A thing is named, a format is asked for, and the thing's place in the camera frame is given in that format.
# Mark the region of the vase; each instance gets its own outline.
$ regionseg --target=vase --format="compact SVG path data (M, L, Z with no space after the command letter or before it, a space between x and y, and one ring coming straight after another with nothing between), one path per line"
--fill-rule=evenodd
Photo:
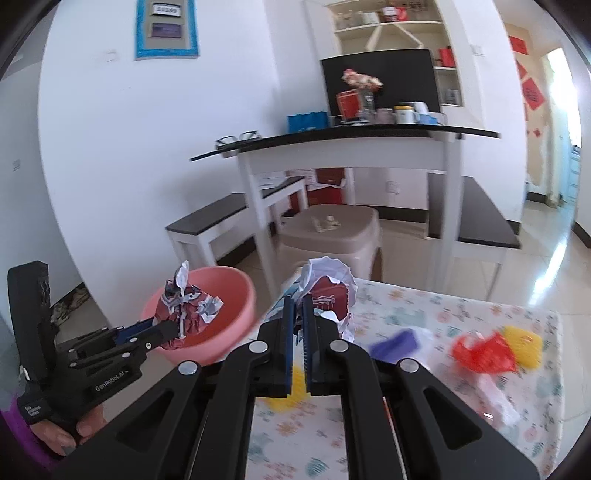
M357 96L359 98L359 113L357 116L361 120L371 122L375 115L374 93L368 88L358 88Z

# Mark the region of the television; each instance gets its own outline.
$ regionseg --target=television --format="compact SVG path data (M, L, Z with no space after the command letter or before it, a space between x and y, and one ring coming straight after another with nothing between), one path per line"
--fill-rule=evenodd
M353 69L377 77L384 86L375 94L375 107L394 108L403 102L425 102L430 112L441 112L433 59L429 50L379 50L322 60L330 114L340 115L336 95L351 90L343 72Z

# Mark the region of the crumpled paper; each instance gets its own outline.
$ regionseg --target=crumpled paper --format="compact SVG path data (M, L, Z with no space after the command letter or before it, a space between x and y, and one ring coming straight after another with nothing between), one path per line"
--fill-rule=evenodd
M197 335L215 319L223 301L212 297L198 286L189 285L189 262L184 261L167 280L164 292L156 306L154 324L172 320L178 324L178 338L162 344L166 350L175 350L184 346L186 337Z
M293 298L296 303L301 303L301 299L304 298L309 292L312 291L314 286L323 277L327 277L329 281L334 284L342 284L347 289L347 305L346 314L341 319L338 318L337 312L330 308L318 308L318 301L325 304L334 304L334 298L331 296L323 296L322 299L316 299L315 309L319 311L319 315L324 318L328 318L335 322L339 327L339 335L343 340L353 342L355 339L355 324L353 322L352 307L355 305L355 297L357 295L357 284L355 278L351 273L351 269L345 265L341 260L330 257L312 258L304 265L301 269L301 276L298 281L298 289L294 293Z

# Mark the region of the hand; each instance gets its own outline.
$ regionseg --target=hand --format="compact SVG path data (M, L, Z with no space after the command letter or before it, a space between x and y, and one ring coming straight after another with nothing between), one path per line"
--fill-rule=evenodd
M103 418L103 405L90 410L76 425L76 430L82 437L80 444L82 445L90 439L106 424L107 422ZM76 441L72 436L49 420L42 420L35 425L31 425L31 430L39 440L58 455L66 456L64 447L76 447Z

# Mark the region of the floral tablecloth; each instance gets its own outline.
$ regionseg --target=floral tablecloth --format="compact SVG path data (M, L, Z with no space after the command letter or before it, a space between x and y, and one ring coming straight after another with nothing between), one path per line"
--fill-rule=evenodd
M488 336L504 325L539 334L544 342L539 369L519 369L493 378L521 415L517 424L500 428L501 434L534 462L542 478L551 473L560 447L564 410L562 326L558 314L367 280L356 282L355 343L367 349L407 326L431 330L435 337L429 364L432 373L480 414L483 407L476 388L454 373L449 352L455 337L471 330ZM267 319L281 302L271 309ZM257 331L258 325L243 342L255 339ZM300 344L294 351L294 365L302 364ZM264 400L257 399L246 479L310 478L348 479L340 397L308 397L285 413L276 413Z

